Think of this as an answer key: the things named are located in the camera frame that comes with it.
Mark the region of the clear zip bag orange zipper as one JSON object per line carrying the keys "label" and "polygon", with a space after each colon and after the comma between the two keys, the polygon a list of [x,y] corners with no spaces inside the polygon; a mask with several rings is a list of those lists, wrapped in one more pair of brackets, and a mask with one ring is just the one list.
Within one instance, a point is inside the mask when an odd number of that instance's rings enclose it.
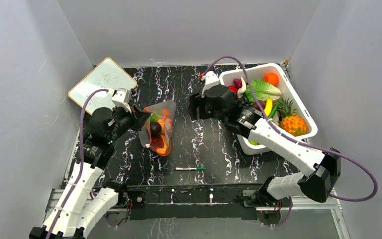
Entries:
{"label": "clear zip bag orange zipper", "polygon": [[155,151],[160,156],[167,156],[172,150],[175,101],[156,103],[145,107],[143,111],[149,113],[150,117],[138,132],[141,145]]}

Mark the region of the orange papaya slice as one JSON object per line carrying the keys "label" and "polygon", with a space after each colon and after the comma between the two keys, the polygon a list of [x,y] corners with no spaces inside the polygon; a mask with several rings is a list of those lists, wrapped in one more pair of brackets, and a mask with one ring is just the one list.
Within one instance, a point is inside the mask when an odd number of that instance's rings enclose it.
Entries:
{"label": "orange papaya slice", "polygon": [[172,150],[172,141],[166,133],[151,137],[150,145],[160,156],[167,156]]}

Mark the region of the brown purple fig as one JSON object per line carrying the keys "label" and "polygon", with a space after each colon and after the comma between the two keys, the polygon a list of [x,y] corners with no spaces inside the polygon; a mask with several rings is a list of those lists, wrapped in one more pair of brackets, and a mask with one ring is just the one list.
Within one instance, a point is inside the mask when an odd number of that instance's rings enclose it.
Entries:
{"label": "brown purple fig", "polygon": [[252,107],[258,111],[263,111],[265,109],[266,103],[265,101],[258,100],[252,104]]}

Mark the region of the yellow banana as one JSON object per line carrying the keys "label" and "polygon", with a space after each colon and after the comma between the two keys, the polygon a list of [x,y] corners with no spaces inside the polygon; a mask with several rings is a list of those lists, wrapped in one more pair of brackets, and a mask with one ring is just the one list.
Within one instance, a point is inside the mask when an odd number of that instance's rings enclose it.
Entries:
{"label": "yellow banana", "polygon": [[267,97],[265,101],[264,113],[269,116],[273,109],[273,100],[270,97]]}

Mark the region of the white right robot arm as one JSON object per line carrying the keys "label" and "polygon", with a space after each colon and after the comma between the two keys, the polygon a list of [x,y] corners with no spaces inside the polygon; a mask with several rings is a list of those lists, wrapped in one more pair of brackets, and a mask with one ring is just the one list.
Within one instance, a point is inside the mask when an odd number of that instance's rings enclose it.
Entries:
{"label": "white right robot arm", "polygon": [[324,203],[340,176],[341,158],[337,150],[315,149],[279,131],[259,110],[242,104],[224,85],[191,95],[188,113],[192,120],[218,120],[230,132],[260,143],[299,169],[293,175],[269,177],[265,181],[259,195],[266,206],[297,195]]}

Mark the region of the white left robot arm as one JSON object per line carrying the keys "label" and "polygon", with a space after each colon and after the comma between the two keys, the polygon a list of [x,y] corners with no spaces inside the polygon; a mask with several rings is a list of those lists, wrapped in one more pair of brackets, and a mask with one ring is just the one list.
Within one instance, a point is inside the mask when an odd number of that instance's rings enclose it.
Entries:
{"label": "white left robot arm", "polygon": [[130,130],[140,131],[150,112],[132,107],[102,107],[93,111],[81,132],[80,158],[73,166],[71,178],[49,217],[41,226],[33,227],[31,239],[85,239],[96,223],[113,206],[128,203],[126,187],[110,180],[87,203],[93,186],[115,153],[114,143]]}

